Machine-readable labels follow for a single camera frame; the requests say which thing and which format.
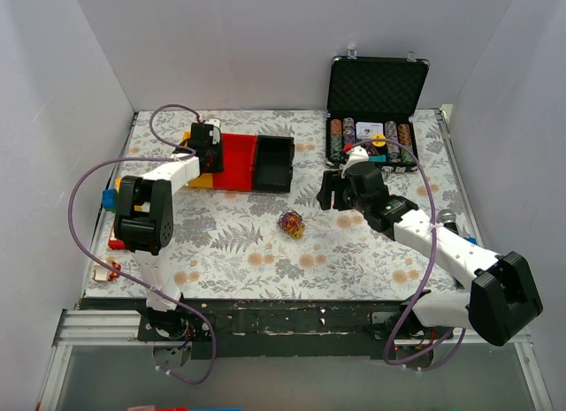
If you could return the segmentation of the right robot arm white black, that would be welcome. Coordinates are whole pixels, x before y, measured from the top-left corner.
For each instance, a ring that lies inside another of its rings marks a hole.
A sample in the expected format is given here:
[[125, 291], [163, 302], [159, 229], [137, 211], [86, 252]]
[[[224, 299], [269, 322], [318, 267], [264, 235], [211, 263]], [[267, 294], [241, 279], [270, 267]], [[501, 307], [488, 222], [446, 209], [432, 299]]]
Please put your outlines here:
[[414, 202], [389, 193], [373, 164], [325, 171], [317, 201], [323, 210], [358, 211], [372, 230], [432, 258], [463, 286], [460, 293], [423, 290], [404, 301], [398, 324], [411, 338], [431, 328], [459, 328], [503, 346], [543, 311], [523, 256], [497, 254], [433, 225]]

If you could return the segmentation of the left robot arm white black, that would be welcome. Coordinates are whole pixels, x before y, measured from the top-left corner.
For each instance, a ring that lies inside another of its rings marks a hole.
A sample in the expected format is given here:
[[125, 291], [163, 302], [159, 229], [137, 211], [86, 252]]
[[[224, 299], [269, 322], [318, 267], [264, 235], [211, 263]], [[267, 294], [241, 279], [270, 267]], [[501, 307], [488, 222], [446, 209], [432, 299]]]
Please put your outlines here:
[[191, 125], [190, 137], [174, 150], [171, 162], [120, 181], [114, 235], [132, 254], [148, 285], [142, 313], [160, 336], [170, 340], [181, 339], [188, 329], [187, 317], [178, 310], [182, 293], [169, 260], [173, 196], [203, 174], [223, 170], [220, 121], [209, 119]]

